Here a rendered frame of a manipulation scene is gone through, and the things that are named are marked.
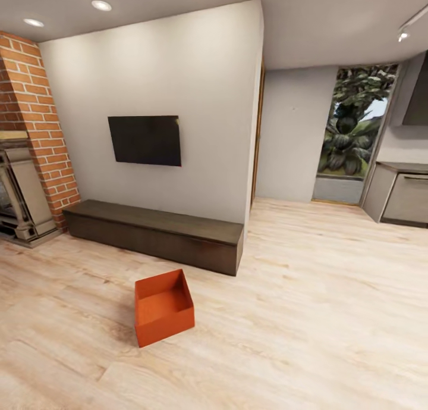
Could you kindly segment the storage box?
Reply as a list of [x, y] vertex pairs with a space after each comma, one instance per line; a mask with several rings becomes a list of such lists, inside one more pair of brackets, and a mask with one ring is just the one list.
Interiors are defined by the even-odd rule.
[[135, 282], [134, 327], [140, 349], [195, 327], [195, 320], [182, 269]]

